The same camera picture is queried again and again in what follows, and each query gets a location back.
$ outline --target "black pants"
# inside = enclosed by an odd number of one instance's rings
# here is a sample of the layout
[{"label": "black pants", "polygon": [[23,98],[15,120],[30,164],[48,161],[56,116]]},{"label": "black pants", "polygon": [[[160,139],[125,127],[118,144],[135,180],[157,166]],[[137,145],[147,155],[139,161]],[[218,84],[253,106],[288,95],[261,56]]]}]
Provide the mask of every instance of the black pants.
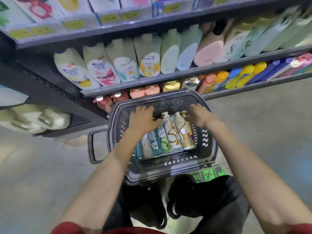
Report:
[{"label": "black pants", "polygon": [[[231,176],[204,183],[193,183],[188,175],[177,176],[168,198],[171,218],[203,217],[192,234],[239,234],[250,211],[248,201]],[[103,230],[132,226],[130,216],[148,227],[166,226],[166,211],[156,184],[147,187],[123,184]]]}]

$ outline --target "person's right hand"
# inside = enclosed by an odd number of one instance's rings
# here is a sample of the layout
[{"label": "person's right hand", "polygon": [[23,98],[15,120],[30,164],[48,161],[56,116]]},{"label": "person's right hand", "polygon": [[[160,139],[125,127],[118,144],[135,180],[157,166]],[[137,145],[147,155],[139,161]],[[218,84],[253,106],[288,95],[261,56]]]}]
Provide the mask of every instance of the person's right hand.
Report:
[{"label": "person's right hand", "polygon": [[209,112],[205,107],[200,104],[191,104],[190,108],[192,110],[193,116],[185,117],[185,120],[191,124],[199,127],[209,127],[209,125],[215,122],[220,122],[214,114]]}]

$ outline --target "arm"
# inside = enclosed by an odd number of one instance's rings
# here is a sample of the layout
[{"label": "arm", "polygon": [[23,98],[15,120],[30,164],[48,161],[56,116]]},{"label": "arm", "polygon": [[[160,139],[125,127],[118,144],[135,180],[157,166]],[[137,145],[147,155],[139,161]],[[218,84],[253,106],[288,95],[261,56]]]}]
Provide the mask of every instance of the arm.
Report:
[{"label": "arm", "polygon": [[192,104],[191,109],[194,116],[186,120],[206,127],[213,134],[266,233],[275,233],[274,228],[281,224],[312,224],[312,214],[299,197],[257,155],[237,140],[223,122],[199,104]]},{"label": "arm", "polygon": [[86,233],[101,233],[118,196],[135,146],[161,122],[161,119],[152,120],[153,110],[154,107],[147,109],[144,106],[131,112],[129,128],[124,136],[85,182],[65,212],[62,222],[74,222],[84,228]]}]

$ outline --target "red sleeve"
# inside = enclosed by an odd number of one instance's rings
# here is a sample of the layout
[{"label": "red sleeve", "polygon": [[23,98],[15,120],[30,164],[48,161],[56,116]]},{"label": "red sleeve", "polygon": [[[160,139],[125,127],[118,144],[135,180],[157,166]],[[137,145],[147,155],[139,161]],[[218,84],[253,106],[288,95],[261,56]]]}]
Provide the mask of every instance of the red sleeve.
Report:
[{"label": "red sleeve", "polygon": [[50,234],[84,234],[82,228],[73,222],[62,222]]},{"label": "red sleeve", "polygon": [[312,234],[312,224],[291,225],[291,233],[289,234]]}]

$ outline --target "retail display rack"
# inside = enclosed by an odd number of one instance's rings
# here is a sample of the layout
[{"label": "retail display rack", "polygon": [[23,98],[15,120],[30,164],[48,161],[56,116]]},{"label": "retail display rack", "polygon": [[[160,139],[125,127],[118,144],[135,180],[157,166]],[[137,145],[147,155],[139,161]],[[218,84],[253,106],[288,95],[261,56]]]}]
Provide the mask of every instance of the retail display rack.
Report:
[{"label": "retail display rack", "polygon": [[[252,16],[268,10],[311,3],[312,0],[240,0],[235,3],[224,2],[212,6],[208,0],[182,0],[169,3],[162,13],[159,12],[158,7],[152,5],[148,8],[93,13],[92,16],[75,16],[53,23],[35,24],[9,30],[2,29],[0,32],[0,69],[2,73],[0,85],[28,95],[29,98],[25,103],[54,106],[72,114],[71,125],[68,128],[47,130],[38,135],[57,137],[105,125],[107,124],[106,112],[92,102],[96,96],[158,82],[183,79],[191,75],[209,74],[261,61],[300,55],[312,51],[312,45],[290,50],[277,50],[239,60],[215,63],[206,67],[192,66],[189,70],[176,70],[170,74],[154,77],[141,76],[134,81],[85,91],[81,91],[57,71],[53,61],[53,53],[56,50],[76,47],[79,51],[84,44],[90,42],[107,42],[114,38],[133,37],[152,31],[162,32],[170,28],[222,18]],[[68,22],[76,23],[76,27],[71,28],[67,24]],[[261,82],[203,95],[203,98],[209,100],[224,97],[311,76],[310,72],[297,74],[271,82]]]}]

